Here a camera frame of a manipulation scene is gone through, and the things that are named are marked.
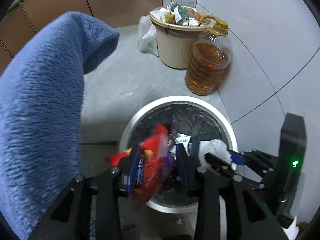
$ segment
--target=plastic bin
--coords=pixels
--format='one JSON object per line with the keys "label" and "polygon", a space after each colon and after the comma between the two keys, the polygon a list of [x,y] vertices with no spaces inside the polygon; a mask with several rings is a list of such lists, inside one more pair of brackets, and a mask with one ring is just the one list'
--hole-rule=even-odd
{"label": "plastic bin", "polygon": [[[202,16],[202,12],[188,6],[183,6],[189,15]],[[156,27],[159,57],[169,67],[184,69],[188,67],[192,44],[199,33],[206,30],[204,26],[190,27],[164,23],[150,14],[150,19]]]}

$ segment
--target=black mechanical arm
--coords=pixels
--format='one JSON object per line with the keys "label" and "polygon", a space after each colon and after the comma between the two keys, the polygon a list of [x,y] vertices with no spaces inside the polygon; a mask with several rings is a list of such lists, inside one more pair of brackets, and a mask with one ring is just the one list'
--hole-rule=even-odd
{"label": "black mechanical arm", "polygon": [[[289,210],[295,195],[306,146],[303,118],[287,114],[279,157],[253,150],[238,154],[263,177],[260,183],[236,174],[231,166],[211,154],[212,169],[198,165],[182,144],[176,156],[182,188],[189,197],[199,197],[195,240],[220,239],[220,200],[226,206],[228,240],[287,240],[281,226],[292,222]],[[90,232],[92,196],[97,195],[95,232],[97,240],[121,240],[118,197],[134,188],[140,146],[122,158],[118,167],[97,177],[77,175],[58,195],[39,220],[28,240],[87,240]]]}

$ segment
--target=black trash bag liner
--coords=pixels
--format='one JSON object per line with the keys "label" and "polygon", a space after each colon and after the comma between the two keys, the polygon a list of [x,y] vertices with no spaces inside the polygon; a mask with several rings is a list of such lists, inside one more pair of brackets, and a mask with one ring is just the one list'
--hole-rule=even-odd
{"label": "black trash bag liner", "polygon": [[[199,142],[220,139],[229,147],[227,136],[217,120],[207,111],[197,106],[187,104],[170,104],[156,108],[148,113],[134,128],[128,143],[128,148],[148,138],[154,130],[155,124],[163,124],[169,132],[191,136],[193,144],[191,155],[198,156]],[[181,189],[181,183],[177,180],[177,168],[171,173],[171,177],[164,182],[163,188],[152,198],[159,204],[167,206],[188,206],[198,202],[196,197],[187,197]]]}

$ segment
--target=amber liquid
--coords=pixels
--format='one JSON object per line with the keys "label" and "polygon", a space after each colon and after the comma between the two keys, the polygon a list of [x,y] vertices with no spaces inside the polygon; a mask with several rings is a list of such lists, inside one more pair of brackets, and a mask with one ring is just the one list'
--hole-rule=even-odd
{"label": "amber liquid", "polygon": [[197,95],[210,94],[223,82],[228,64],[228,56],[217,46],[195,44],[186,73],[186,86]]}

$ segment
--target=white plastic bag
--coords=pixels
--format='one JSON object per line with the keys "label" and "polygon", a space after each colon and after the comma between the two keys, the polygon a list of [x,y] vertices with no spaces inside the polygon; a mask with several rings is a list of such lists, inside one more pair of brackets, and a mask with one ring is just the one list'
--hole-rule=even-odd
{"label": "white plastic bag", "polygon": [[150,20],[150,15],[142,16],[138,26],[139,51],[142,53],[154,54],[159,57],[157,40],[156,40],[156,27]]}

